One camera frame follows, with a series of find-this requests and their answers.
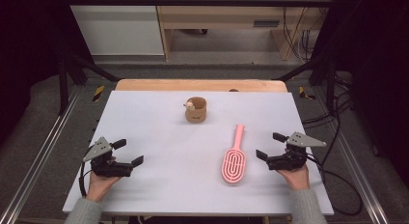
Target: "brush handle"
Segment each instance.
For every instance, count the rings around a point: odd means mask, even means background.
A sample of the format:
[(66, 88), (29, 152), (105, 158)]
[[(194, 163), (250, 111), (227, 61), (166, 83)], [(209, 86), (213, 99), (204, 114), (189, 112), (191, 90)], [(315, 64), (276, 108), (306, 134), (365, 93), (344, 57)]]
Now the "brush handle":
[(237, 125), (235, 128), (235, 137), (234, 137), (234, 150), (240, 150), (241, 138), (243, 136), (244, 125)]

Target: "white tabletop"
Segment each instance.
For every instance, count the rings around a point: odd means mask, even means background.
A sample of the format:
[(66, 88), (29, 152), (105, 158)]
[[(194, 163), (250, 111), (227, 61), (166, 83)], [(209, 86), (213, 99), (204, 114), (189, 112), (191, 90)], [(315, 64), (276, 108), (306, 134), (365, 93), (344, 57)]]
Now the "white tabletop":
[[(207, 100), (203, 123), (185, 120), (183, 104), (191, 97)], [(237, 124), (245, 125), (241, 150), (247, 163), (242, 181), (229, 185), (221, 170)], [(100, 136), (111, 143), (126, 139), (127, 145), (113, 152), (117, 161), (144, 155), (145, 162), (114, 185), (103, 210), (116, 215), (288, 214), (286, 181), (268, 170), (256, 150), (281, 155), (285, 144), (273, 140), (272, 132), (294, 131), (304, 133), (290, 93), (114, 91), (92, 143)], [(321, 211), (333, 214), (316, 166), (309, 161), (308, 166)], [(63, 211), (72, 211), (80, 197), (75, 179)]]

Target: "wall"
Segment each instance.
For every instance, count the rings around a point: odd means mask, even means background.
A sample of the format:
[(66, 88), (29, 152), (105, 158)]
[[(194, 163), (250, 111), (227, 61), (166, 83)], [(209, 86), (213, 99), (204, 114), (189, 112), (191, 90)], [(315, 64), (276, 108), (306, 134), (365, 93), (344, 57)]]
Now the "wall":
[(93, 55), (163, 55), (153, 6), (71, 6)]

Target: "person's arm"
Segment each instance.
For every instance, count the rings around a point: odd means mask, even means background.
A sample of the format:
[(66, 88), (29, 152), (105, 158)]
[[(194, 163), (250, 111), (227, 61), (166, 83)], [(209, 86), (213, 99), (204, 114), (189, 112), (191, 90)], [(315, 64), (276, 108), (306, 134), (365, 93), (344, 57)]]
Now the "person's arm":
[(292, 223), (324, 224), (327, 223), (319, 208), (315, 192), (310, 189), (307, 165), (295, 171), (277, 170), (291, 188)]
[(87, 198), (80, 198), (75, 204), (74, 209), (68, 215), (66, 224), (73, 223), (98, 223), (102, 213), (100, 202), (108, 193), (112, 185), (120, 178), (104, 178), (97, 176), (94, 172), (90, 175), (90, 187)]

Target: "brown cup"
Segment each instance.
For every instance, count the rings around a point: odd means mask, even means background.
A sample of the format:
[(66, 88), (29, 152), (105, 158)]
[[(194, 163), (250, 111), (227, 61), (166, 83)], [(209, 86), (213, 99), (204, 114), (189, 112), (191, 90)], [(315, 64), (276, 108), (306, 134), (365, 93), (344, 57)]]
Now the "brown cup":
[(205, 120), (207, 103), (204, 98), (192, 97), (186, 101), (193, 103), (194, 109), (186, 107), (186, 120), (190, 123), (201, 123)]

